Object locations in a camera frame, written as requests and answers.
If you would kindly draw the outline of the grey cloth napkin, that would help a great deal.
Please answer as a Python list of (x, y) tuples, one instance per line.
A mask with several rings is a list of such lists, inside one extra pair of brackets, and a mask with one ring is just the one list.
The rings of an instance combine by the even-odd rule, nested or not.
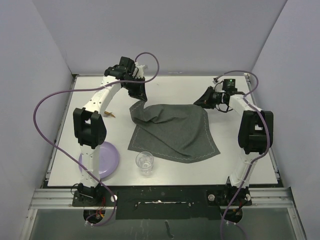
[(130, 109), (136, 127), (130, 151), (184, 164), (197, 163), (220, 154), (212, 137), (208, 113), (194, 104), (145, 106), (140, 100)]

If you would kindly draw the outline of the clear drinking glass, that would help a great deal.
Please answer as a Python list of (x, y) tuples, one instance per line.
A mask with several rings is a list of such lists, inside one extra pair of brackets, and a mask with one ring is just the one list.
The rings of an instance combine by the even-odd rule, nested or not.
[(154, 166), (154, 156), (147, 151), (140, 152), (136, 158), (135, 163), (144, 175), (150, 175)]

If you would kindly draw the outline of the purple plate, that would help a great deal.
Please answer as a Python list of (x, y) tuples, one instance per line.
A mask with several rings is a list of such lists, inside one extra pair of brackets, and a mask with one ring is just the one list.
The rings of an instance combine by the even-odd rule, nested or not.
[(89, 175), (92, 173), (97, 179), (104, 179), (111, 175), (117, 168), (120, 155), (116, 147), (110, 142), (104, 141), (95, 149), (91, 146), (80, 146), (81, 154), (79, 156), (79, 163), (82, 164), (86, 170), (81, 166), (81, 182), (93, 181), (94, 179)]

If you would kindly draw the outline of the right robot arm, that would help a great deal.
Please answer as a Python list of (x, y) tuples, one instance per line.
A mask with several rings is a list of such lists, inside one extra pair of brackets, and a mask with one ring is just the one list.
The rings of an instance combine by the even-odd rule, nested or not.
[(223, 113), (232, 109), (241, 117), (237, 136), (240, 147), (239, 159), (235, 170), (228, 177), (232, 187), (222, 192), (223, 200), (230, 205), (240, 199), (241, 194), (238, 189), (249, 186), (257, 161), (269, 152), (273, 144), (274, 113), (249, 102), (248, 95), (236, 88), (234, 78), (225, 78), (215, 86), (209, 86), (194, 102), (204, 109), (217, 110), (223, 104), (226, 105)]

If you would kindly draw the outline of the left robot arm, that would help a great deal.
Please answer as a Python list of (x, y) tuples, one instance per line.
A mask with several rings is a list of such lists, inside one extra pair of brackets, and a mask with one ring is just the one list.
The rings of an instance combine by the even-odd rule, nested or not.
[(73, 111), (74, 135), (81, 150), (81, 180), (77, 191), (91, 206), (102, 199), (99, 187), (100, 146), (107, 136), (103, 113), (115, 94), (128, 90), (130, 97), (147, 101), (144, 71), (146, 65), (121, 57), (119, 64), (107, 68), (97, 90), (82, 108)]

